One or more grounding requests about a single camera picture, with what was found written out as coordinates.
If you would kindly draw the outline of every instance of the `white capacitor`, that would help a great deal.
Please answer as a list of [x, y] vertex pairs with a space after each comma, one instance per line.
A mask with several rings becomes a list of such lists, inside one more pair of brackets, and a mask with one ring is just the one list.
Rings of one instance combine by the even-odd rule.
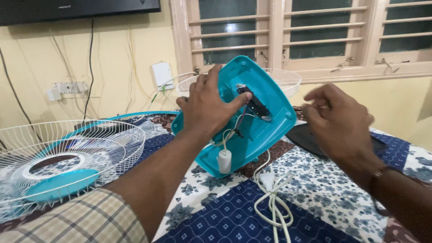
[[228, 174], [231, 171], [231, 151], [219, 151], [217, 163], [219, 165], [219, 172], [221, 172], [222, 174]]

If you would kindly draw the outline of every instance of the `wall socket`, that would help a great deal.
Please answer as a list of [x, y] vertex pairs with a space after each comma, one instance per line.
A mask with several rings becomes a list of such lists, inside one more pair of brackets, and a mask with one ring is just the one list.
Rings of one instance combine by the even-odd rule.
[[75, 87], [73, 86], [72, 82], [65, 82], [65, 83], [54, 83], [54, 88], [59, 88], [60, 92], [62, 94], [73, 94], [73, 93], [84, 93], [85, 91], [89, 90], [89, 87], [87, 86], [87, 83], [84, 81], [81, 82], [74, 82]]

